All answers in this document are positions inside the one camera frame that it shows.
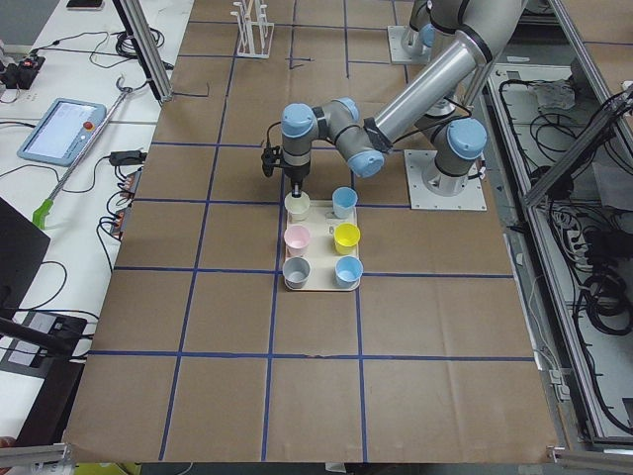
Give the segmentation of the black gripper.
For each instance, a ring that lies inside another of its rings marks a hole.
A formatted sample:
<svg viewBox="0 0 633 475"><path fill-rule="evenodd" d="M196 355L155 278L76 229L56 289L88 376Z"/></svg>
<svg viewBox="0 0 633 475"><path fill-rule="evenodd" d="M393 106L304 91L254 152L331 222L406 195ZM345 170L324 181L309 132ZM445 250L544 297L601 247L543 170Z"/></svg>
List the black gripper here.
<svg viewBox="0 0 633 475"><path fill-rule="evenodd" d="M310 167L303 166L287 166L284 168L284 174L290 179L292 188L292 197L301 197L304 179L310 174Z"/></svg>

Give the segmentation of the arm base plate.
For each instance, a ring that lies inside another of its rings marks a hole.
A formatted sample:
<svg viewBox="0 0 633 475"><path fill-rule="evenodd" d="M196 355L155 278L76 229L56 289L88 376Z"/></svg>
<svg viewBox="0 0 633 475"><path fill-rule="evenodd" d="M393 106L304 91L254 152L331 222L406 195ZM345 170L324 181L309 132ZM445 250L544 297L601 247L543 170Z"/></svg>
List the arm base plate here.
<svg viewBox="0 0 633 475"><path fill-rule="evenodd" d="M419 32L410 26L389 26L388 41L393 64L426 64L430 59L434 32L423 27Z"/></svg>
<svg viewBox="0 0 633 475"><path fill-rule="evenodd" d="M460 177L442 173L435 150L404 151L410 207L417 211L485 212L487 204L475 162Z"/></svg>

